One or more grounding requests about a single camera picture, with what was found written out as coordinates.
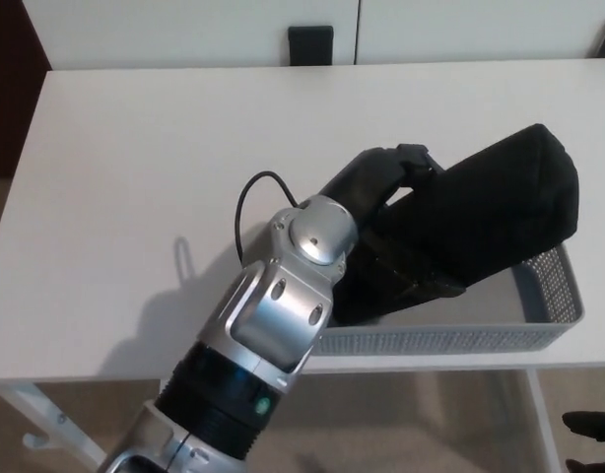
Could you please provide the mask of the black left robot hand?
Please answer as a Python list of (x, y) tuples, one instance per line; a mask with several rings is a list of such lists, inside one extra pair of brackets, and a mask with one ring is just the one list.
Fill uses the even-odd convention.
[(391, 215), (387, 201), (400, 188), (420, 190), (442, 172), (425, 146), (402, 144), (361, 152), (322, 188), (320, 194), (346, 208), (358, 229), (343, 293), (394, 302), (455, 298), (466, 292), (463, 283), (391, 229), (402, 219)]

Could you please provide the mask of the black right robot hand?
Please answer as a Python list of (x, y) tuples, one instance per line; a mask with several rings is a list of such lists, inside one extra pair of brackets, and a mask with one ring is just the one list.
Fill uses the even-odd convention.
[[(571, 411), (562, 415), (565, 426), (574, 434), (605, 442), (605, 412)], [(569, 472), (605, 472), (605, 462), (581, 463), (574, 459), (566, 460)]]

